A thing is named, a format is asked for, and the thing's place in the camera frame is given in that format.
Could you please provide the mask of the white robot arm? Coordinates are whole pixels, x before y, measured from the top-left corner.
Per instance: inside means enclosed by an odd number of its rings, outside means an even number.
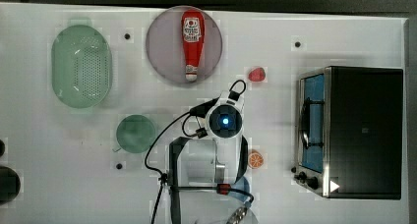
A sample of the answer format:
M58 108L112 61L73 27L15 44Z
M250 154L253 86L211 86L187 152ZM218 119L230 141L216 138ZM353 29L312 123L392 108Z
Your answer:
M243 93L230 89L190 110L204 122L169 145L172 224L258 224L254 197L239 186L249 163L243 108Z

